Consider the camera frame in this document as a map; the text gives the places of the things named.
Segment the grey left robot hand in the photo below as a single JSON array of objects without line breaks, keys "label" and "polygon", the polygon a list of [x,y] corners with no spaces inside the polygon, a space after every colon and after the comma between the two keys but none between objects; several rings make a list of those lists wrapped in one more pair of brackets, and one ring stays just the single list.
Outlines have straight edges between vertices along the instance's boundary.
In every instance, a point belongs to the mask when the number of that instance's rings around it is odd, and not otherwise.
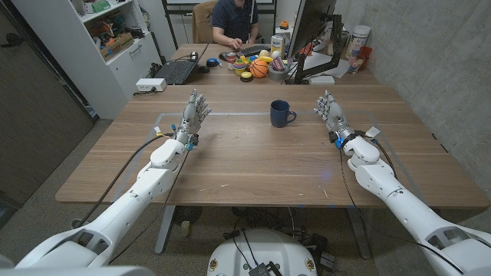
[{"label": "grey left robot hand", "polygon": [[212,111],[207,107],[204,95],[197,95],[196,89],[193,89],[183,111],[180,125],[177,127],[175,140],[186,145],[199,132],[202,122]]}]

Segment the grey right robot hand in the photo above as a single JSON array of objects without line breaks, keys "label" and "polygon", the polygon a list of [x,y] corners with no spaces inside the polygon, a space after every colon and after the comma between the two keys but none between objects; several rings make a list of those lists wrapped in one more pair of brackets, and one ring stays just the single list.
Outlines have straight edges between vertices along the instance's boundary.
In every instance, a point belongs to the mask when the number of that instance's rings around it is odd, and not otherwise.
[{"label": "grey right robot hand", "polygon": [[355,131],[350,127],[341,106],[328,91],[317,99],[314,112],[320,116],[328,129],[329,140],[337,148],[342,148],[350,139],[356,137]]}]

